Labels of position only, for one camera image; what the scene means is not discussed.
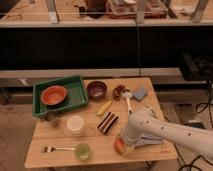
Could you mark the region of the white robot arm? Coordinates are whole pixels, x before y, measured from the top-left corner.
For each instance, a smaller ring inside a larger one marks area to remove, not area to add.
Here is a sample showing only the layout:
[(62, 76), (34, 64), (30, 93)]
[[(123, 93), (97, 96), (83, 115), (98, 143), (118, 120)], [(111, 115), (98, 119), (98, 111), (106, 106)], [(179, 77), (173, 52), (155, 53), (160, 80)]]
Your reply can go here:
[(152, 134), (213, 160), (213, 131), (160, 121), (154, 114), (144, 106), (128, 116), (120, 133), (126, 145), (135, 145), (143, 133)]

